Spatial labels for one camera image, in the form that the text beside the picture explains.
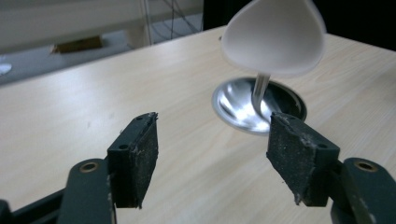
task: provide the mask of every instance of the light wood tabletop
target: light wood tabletop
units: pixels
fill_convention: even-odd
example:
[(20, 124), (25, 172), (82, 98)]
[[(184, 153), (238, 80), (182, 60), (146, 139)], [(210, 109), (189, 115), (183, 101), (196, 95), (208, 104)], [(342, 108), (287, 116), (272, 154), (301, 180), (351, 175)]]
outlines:
[[(255, 77), (223, 58), (223, 28), (0, 87), (0, 198), (16, 210), (65, 186), (70, 168), (104, 158), (134, 118), (158, 112), (159, 158), (143, 209), (119, 223), (331, 223), (294, 204), (265, 157), (268, 137), (217, 117), (214, 89)], [(396, 52), (326, 35), (308, 74), (276, 81), (307, 106), (306, 123), (396, 177)]]

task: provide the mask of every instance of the table surface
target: table surface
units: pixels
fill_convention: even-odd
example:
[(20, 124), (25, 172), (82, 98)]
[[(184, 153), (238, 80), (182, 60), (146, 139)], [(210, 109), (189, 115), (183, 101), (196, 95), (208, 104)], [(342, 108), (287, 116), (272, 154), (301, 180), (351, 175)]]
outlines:
[[(242, 133), (211, 107), (214, 89), (255, 77), (228, 64), (223, 28), (0, 88), (0, 196), (12, 210), (65, 185), (80, 161), (104, 158), (134, 117), (159, 113), (160, 154), (143, 209), (119, 223), (331, 223), (330, 205), (295, 205), (266, 159), (268, 137)], [(320, 64), (274, 78), (307, 106), (306, 123), (396, 177), (396, 52), (326, 35)]]

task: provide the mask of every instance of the metal bowl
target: metal bowl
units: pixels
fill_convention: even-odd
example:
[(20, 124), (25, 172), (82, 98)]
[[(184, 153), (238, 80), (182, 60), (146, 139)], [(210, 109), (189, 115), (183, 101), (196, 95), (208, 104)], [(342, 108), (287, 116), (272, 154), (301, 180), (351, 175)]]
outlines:
[(272, 112), (282, 112), (305, 120), (306, 107), (299, 95), (286, 86), (270, 81), (262, 99), (262, 114), (251, 103), (256, 79), (252, 77), (227, 81), (216, 88), (212, 105), (221, 119), (244, 132), (267, 135)]

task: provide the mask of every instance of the brown object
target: brown object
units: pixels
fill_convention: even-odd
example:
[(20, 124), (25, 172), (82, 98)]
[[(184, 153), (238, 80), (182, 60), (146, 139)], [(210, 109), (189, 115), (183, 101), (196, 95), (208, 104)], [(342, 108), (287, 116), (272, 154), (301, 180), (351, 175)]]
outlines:
[(86, 49), (99, 49), (103, 46), (100, 36), (75, 40), (63, 44), (54, 45), (52, 53), (70, 53)]

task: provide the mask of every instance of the white object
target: white object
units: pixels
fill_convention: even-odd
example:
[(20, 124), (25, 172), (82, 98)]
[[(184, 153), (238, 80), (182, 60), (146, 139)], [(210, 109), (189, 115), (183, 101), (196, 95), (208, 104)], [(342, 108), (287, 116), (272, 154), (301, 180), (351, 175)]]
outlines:
[(221, 42), (224, 55), (236, 66), (291, 77), (318, 64), (324, 33), (310, 0), (257, 0), (233, 17)]

